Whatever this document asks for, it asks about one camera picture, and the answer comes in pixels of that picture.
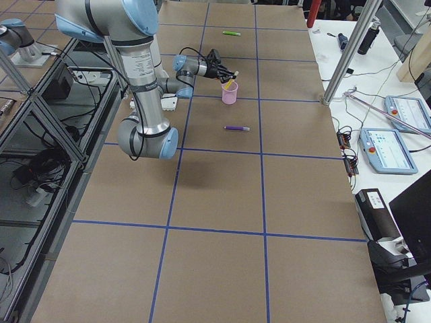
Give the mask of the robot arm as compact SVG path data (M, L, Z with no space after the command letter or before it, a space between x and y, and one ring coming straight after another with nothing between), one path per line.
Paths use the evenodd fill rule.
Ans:
M1 21L1 51L10 56L19 48L27 48L35 43L25 23L19 18Z
M226 83L236 74L222 65L220 54L176 55L171 78L160 60L155 1L57 1L56 23L62 33L86 42L109 39L120 56L124 77L135 104L121 121L118 142L129 157L170 159L178 144L178 130L162 112L162 96L191 98L196 76Z

